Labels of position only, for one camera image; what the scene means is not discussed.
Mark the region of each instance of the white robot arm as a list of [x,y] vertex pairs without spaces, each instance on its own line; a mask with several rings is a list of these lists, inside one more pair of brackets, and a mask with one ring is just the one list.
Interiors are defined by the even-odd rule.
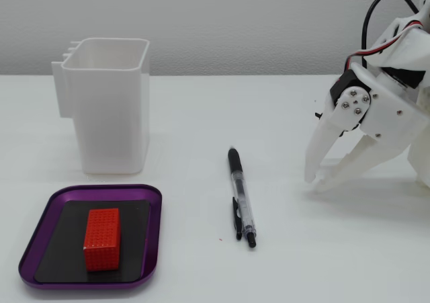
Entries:
[[[417,14],[395,19],[368,50],[348,57],[345,72],[331,88],[306,150],[305,180],[344,132],[359,126],[365,134],[355,148],[318,184],[324,191],[401,154],[412,144],[409,161],[430,186],[430,0]],[[381,73],[375,77],[352,56],[364,56]],[[417,103],[406,95],[419,88]]]

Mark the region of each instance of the white plastic container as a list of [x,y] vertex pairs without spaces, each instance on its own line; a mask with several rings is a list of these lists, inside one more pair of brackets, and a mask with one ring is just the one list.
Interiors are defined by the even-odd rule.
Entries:
[[60,115],[72,118],[86,173],[142,170],[149,144],[149,41],[90,38],[52,63]]

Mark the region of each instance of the white table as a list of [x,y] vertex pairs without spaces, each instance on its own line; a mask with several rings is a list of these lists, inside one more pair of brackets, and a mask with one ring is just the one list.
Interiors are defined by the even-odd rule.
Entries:
[[[430,190],[415,183],[406,155],[328,193],[303,182],[314,112],[334,78],[153,77],[144,171],[87,176],[52,77],[0,77],[0,302],[428,302]],[[360,134],[345,134],[324,164]],[[234,236],[230,145],[247,176],[254,251]],[[153,278],[131,291],[27,287],[17,266],[46,201],[94,183],[163,193]]]

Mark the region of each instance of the black cable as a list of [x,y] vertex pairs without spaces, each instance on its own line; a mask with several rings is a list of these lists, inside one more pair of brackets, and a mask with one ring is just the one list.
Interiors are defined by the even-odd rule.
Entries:
[[[411,1],[411,0],[404,0],[406,2],[406,4],[409,5],[409,7],[412,9],[412,11],[417,14],[418,13],[418,9],[415,6],[415,4]],[[381,0],[375,0],[372,5],[370,6],[368,13],[365,15],[365,19],[364,19],[364,23],[363,23],[363,30],[361,31],[361,49],[365,50],[366,46],[367,46],[367,39],[368,39],[368,26],[369,26],[369,21],[370,21],[370,16],[372,15],[372,12],[374,11],[375,7],[377,6],[377,4],[381,2]],[[366,62],[366,60],[364,60],[364,58],[362,58],[361,63],[363,65],[364,68],[368,67],[368,63]]]

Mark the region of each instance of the red block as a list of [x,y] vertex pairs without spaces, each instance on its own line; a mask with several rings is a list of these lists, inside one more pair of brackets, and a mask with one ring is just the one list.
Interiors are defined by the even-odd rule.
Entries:
[[110,271],[120,265],[120,211],[90,210],[83,245],[87,271]]

